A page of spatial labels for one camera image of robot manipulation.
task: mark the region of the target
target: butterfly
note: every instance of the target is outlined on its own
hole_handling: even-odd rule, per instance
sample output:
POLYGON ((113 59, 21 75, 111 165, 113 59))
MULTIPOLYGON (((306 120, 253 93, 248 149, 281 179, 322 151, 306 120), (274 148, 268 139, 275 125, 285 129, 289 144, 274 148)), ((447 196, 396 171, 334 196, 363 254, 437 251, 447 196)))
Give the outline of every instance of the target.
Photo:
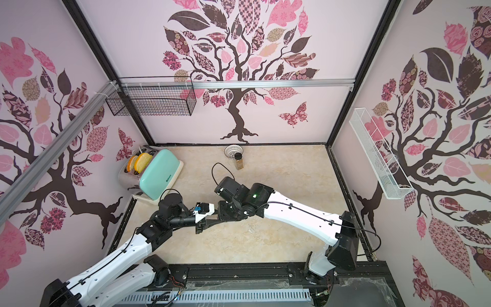
POLYGON ((298 108, 297 108, 297 111, 295 112, 295 114, 290 114, 290 113, 282 113, 280 115, 278 115, 279 117, 283 118, 284 120, 287 120, 288 121, 288 124, 289 125, 292 125, 292 128, 295 128, 293 127, 294 125, 296 125, 298 122, 297 122, 297 119, 299 121, 308 121, 307 120, 307 113, 305 113, 305 110, 307 110, 307 106, 306 106, 307 102, 305 101, 304 103, 302 103, 298 108))
POLYGON ((123 144, 123 148, 121 148, 118 151, 118 154, 116 155, 116 161, 122 160, 122 159, 127 159, 131 157, 132 150, 131 147, 133 146, 133 143, 135 142, 134 140, 131 139, 131 137, 127 137, 126 133, 121 130, 121 128, 118 128, 118 134, 119 134, 119 139, 121 140, 121 143, 123 144))

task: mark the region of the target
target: aluminum rail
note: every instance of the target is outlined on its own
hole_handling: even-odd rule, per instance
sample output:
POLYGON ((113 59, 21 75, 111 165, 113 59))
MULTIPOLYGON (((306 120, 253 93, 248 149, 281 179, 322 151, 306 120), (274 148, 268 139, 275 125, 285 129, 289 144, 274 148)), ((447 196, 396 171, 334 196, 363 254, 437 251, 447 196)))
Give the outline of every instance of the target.
POLYGON ((70 145, 76 135, 90 121, 106 101, 106 95, 114 92, 115 81, 106 83, 98 94, 75 116, 74 120, 59 133, 53 142, 34 160, 29 168, 0 197, 0 225, 2 225, 24 200, 36 183, 70 145))
MULTIPOLYGON (((317 87, 317 86, 353 86, 354 79, 308 79, 308 80, 253 80, 253 81, 193 81, 193 87, 198 89, 215 88, 249 88, 249 87, 317 87)), ((189 82, 131 82, 123 83, 124 87, 134 86, 183 86, 189 82)))

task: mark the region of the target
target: leaf pattern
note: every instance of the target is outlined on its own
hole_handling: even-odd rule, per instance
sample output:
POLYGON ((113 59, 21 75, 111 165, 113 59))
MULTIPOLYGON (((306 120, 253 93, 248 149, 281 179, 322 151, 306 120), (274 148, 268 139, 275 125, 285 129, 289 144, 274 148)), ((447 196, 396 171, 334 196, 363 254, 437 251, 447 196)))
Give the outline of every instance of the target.
POLYGON ((32 72, 29 68, 34 60, 25 55, 26 45, 18 37, 12 37, 12 47, 3 42, 0 43, 0 71, 13 88, 14 80, 18 77, 29 77, 32 72))
POLYGON ((452 97, 452 95, 439 89, 437 91, 438 91, 438 105, 441 108, 453 109, 457 106, 454 97, 452 97))
POLYGON ((433 0, 421 0, 416 6, 416 8, 414 9, 412 14, 416 15, 417 13, 421 13, 425 8, 428 7, 428 5, 430 5, 432 1, 433 0))
POLYGON ((478 159, 491 159, 491 136, 482 139, 482 141, 472 146, 465 154, 478 159))
POLYGON ((292 66, 292 67, 304 67, 304 66, 307 66, 308 62, 310 60, 313 60, 315 58, 315 53, 312 53, 310 54, 309 56, 307 56, 307 54, 300 54, 300 53, 297 53, 297 54, 294 54, 294 55, 291 55, 291 56, 286 56, 283 58, 283 60, 285 60, 285 62, 288 63, 288 65, 292 66))
POLYGON ((225 40, 225 34, 222 34, 220 32, 210 33, 207 34, 206 36, 209 36, 211 39, 213 39, 213 41, 217 43, 221 43, 222 41, 225 40))
POLYGON ((201 3, 201 5, 203 6, 206 17, 210 19, 212 24, 219 28, 227 29, 227 18, 216 6, 205 3, 201 3))
POLYGON ((441 163, 426 163, 421 169, 421 175, 428 176, 433 174, 439 167, 441 163))
POLYGON ((293 28, 290 31, 286 31, 285 36, 283 36, 283 44, 285 44, 285 46, 287 46, 293 40, 293 36, 295 36, 296 30, 297 27, 293 28))
POLYGON ((292 87, 275 87, 269 90, 273 99, 284 100, 298 94, 292 87))
POLYGON ((232 40, 237 39, 241 36, 242 34, 242 24, 241 21, 239 20, 239 15, 235 17, 234 22, 232 23, 232 28, 230 28, 230 36, 232 40))
POLYGON ((469 246, 469 248, 477 266, 483 271, 484 275, 491 280, 491 249, 479 246, 469 246))
POLYGON ((73 167, 72 169, 77 175, 80 177, 87 177, 88 175, 91 175, 92 173, 89 172, 86 168, 81 167, 81 166, 76 166, 73 167))
POLYGON ((431 103, 430 103, 430 99, 428 98, 428 96, 425 93, 420 92, 419 90, 416 90, 416 92, 418 93, 418 98, 416 100, 418 107, 420 107, 422 109, 429 108, 431 106, 431 103))
POLYGON ((418 229, 418 233, 421 239, 425 237, 426 234, 426 221, 424 216, 420 216, 416 220, 416 229, 418 229))
POLYGON ((431 240, 440 254, 450 264, 470 278, 469 255, 462 239, 453 228, 442 220, 432 217, 428 227, 431 240))
POLYGON ((279 78, 281 74, 283 74, 284 66, 283 63, 281 63, 278 68, 276 69, 276 77, 279 78))
POLYGON ((444 197, 438 201, 438 204, 440 204, 442 207, 447 208, 448 210, 453 210, 453 211, 469 211, 465 210, 462 208, 462 206, 453 198, 451 197, 444 197))
POLYGON ((65 196, 60 192, 53 192, 50 194, 51 201, 60 207, 66 208, 65 196))
POLYGON ((473 28, 470 31, 470 42, 478 51, 488 59, 491 56, 491 18, 489 6, 473 6, 473 28))
POLYGON ((399 80, 399 91, 401 92, 403 98, 407 93, 409 93, 411 87, 414 85, 417 72, 418 66, 416 65, 416 63, 414 62, 414 58, 412 57, 404 67, 404 70, 401 74, 401 79, 399 80))
POLYGON ((480 98, 467 105, 458 115, 461 119, 475 120, 484 117, 491 110, 491 96, 480 98))
POLYGON ((51 94, 55 93, 55 88, 53 86, 53 81, 51 81, 50 76, 48 76, 48 73, 46 70, 43 68, 43 73, 41 74, 41 77, 39 78, 39 81, 41 82, 41 85, 51 94))
POLYGON ((221 0, 221 5, 227 13, 227 16, 230 17, 230 14, 232 14, 232 11, 235 8, 235 0, 221 0))
POLYGON ((407 132, 411 127, 414 119, 414 104, 412 103, 412 93, 402 107, 401 124, 404 132, 407 132))
POLYGON ((26 228, 24 235, 26 236, 26 241, 32 245, 42 247, 44 250, 44 236, 39 230, 26 228))
POLYGON ((251 47, 252 53, 258 51, 264 42, 264 29, 263 26, 260 26, 256 29, 254 36, 252 37, 251 47))
POLYGON ((469 48, 467 55, 464 56, 462 63, 459 65, 459 76, 456 79, 457 88, 464 99, 467 99, 479 87, 483 79, 482 74, 481 60, 471 54, 469 48))
POLYGON ((302 13, 300 13, 300 17, 299 17, 300 36, 302 36, 305 33, 305 31, 307 31, 307 26, 308 26, 308 16, 305 12, 305 9, 303 9, 302 13))
POLYGON ((434 79, 448 82, 454 76, 454 62, 447 51, 441 48, 428 48, 422 52, 428 56, 428 73, 434 79))
POLYGON ((462 217, 473 225, 484 225, 491 222, 491 212, 486 210, 474 210, 462 217))
POLYGON ((470 132, 470 125, 462 125, 457 128, 454 128, 448 134, 448 138, 452 141, 453 144, 462 143, 470 132))
POLYGON ((489 164, 471 164, 474 174, 476 174, 477 178, 491 184, 491 165, 489 164))
POLYGON ((480 229, 477 229, 475 227, 462 226, 457 227, 457 231, 461 236, 474 243, 491 245, 491 238, 480 229))
POLYGON ((72 173, 72 182, 74 184, 78 185, 79 187, 85 187, 85 184, 83 184, 82 177, 80 177, 79 175, 77 175, 75 173, 72 173))
POLYGON ((179 54, 189 56, 189 45, 184 36, 181 33, 169 30, 166 27, 164 27, 164 29, 169 45, 179 54))
POLYGON ((70 94, 72 91, 72 84, 70 83, 70 79, 66 75, 65 70, 58 76, 58 88, 64 96, 70 94))
POLYGON ((7 105, 9 112, 15 117, 20 123, 28 127, 32 121, 32 114, 29 111, 27 105, 22 101, 21 98, 15 96, 11 92, 7 91, 3 87, 3 101, 7 105))
POLYGON ((34 101, 39 98, 41 91, 39 90, 39 84, 36 77, 28 79, 22 85, 22 94, 27 101, 34 101))
POLYGON ((37 102, 37 106, 34 108, 34 115, 36 116, 36 122, 38 125, 50 119, 51 107, 46 99, 46 95, 44 95, 44 97, 39 99, 37 102))
POLYGON ((63 109, 81 109, 84 104, 89 99, 89 96, 85 93, 87 91, 87 85, 85 82, 82 82, 80 88, 77 87, 76 90, 73 90, 68 96, 66 100, 65 106, 63 109))
POLYGON ((414 202, 416 202, 416 191, 412 190, 404 196, 404 210, 407 210, 414 202))
POLYGON ((203 69, 215 72, 215 67, 213 66, 213 63, 204 55, 199 54, 196 52, 194 49, 192 50, 192 53, 194 54, 194 57, 196 58, 196 61, 198 62, 199 66, 203 67, 203 69))

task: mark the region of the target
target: wall mural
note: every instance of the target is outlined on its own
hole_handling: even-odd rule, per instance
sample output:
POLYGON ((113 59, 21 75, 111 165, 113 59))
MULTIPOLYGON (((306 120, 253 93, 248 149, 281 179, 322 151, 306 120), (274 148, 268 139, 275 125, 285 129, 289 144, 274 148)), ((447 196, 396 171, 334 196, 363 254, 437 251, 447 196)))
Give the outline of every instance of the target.
MULTIPOLYGON (((315 53, 301 52, 310 36, 304 36, 308 16, 301 0, 174 0, 185 11, 173 14, 165 27, 165 35, 172 51, 166 51, 163 63, 175 70, 175 80, 185 81, 183 76, 193 80, 298 80, 310 79, 318 71, 306 67, 315 58, 315 53), (170 28, 180 23, 187 30, 170 28), (268 34, 265 29, 276 25, 268 34), (190 63, 191 70, 181 69, 190 63)), ((288 99, 296 94, 291 87, 271 88, 226 88, 216 90, 196 89, 196 97, 216 108, 227 106, 235 121, 235 127, 226 136, 237 136, 239 141, 248 143, 243 136, 257 136, 246 128, 238 104, 247 106, 264 101, 274 105, 275 100, 288 99)), ((295 113, 278 116, 292 128, 298 122, 307 122, 306 102, 295 113)))
MULTIPOLYGON (((372 109, 375 116, 365 127, 369 132, 375 130, 375 125, 380 128, 382 136, 372 137, 380 153, 389 161, 391 147, 415 189, 404 199, 405 209, 414 204, 418 207, 414 231, 421 238, 428 234, 441 256, 472 282, 471 265, 491 280, 491 237, 480 229, 491 223, 491 211, 476 210, 475 201, 460 204, 453 197, 467 195, 491 201, 491 195, 473 190, 471 185, 476 182, 474 178, 491 184, 491 165, 487 161, 491 159, 491 136, 476 138, 476 130, 491 129, 491 96, 474 94, 491 84, 491 73, 484 76, 483 63, 478 59, 489 61, 491 55, 491 7, 470 10, 474 15, 470 30, 460 24, 446 24, 446 50, 431 47, 421 51, 428 59, 426 69, 411 58, 398 86, 395 79, 383 85, 383 101, 372 109), (449 52, 457 54, 459 61, 449 52), (415 113, 422 115, 414 118, 415 113)), ((389 168, 401 182, 397 164, 389 168)), ((363 205, 362 215, 368 213, 375 229, 373 210, 382 198, 380 184, 371 199, 355 195, 363 205)), ((413 284, 422 300, 428 296, 431 306, 467 306, 455 295, 433 290, 421 264, 415 257, 413 260, 418 277, 413 284)))
MULTIPOLYGON (((0 118, 0 146, 3 148, 0 155, 0 180, 8 185, 12 185, 39 156, 41 150, 38 148, 44 150, 63 131, 62 123, 75 118, 70 110, 83 108, 88 100, 84 82, 80 87, 72 89, 67 73, 63 70, 57 75, 49 57, 34 47, 31 47, 31 51, 41 64, 41 69, 32 72, 30 69, 34 60, 26 54, 24 41, 12 37, 11 42, 12 46, 0 43, 0 71, 9 83, 2 85, 4 103, 0 105, 8 110, 7 118, 0 118), (26 78, 22 89, 13 86, 17 78, 26 78), (34 110, 29 108, 28 103, 35 104, 34 110), (11 169, 15 170, 12 177, 9 176, 11 169)), ((122 216, 122 213, 119 216, 113 214, 122 197, 106 207, 99 202, 80 199, 75 188, 85 186, 85 178, 92 174, 84 165, 98 163, 104 158, 98 153, 104 147, 108 135, 108 126, 101 126, 103 118, 104 107, 101 107, 48 169, 50 182, 36 186, 23 200, 33 202, 33 206, 10 215, 25 215, 19 229, 9 221, 5 223, 0 234, 0 270, 3 269, 0 272, 0 288, 8 281, 5 269, 20 264, 19 255, 26 252, 25 241, 44 250, 45 236, 61 230, 69 218, 68 210, 72 210, 72 215, 89 213, 100 217, 104 247, 109 223, 117 223, 122 216)), ((124 148, 118 152, 116 160, 129 157, 133 145, 131 138, 121 130, 119 136, 124 148)))

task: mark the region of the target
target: bread slice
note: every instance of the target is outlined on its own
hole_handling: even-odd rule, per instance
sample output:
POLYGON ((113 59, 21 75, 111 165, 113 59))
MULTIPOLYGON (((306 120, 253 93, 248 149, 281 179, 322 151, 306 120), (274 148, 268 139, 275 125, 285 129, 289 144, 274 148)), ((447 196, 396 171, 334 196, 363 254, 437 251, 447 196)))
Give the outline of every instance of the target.
POLYGON ((135 171, 141 173, 152 160, 153 156, 146 152, 140 154, 135 161, 135 171))

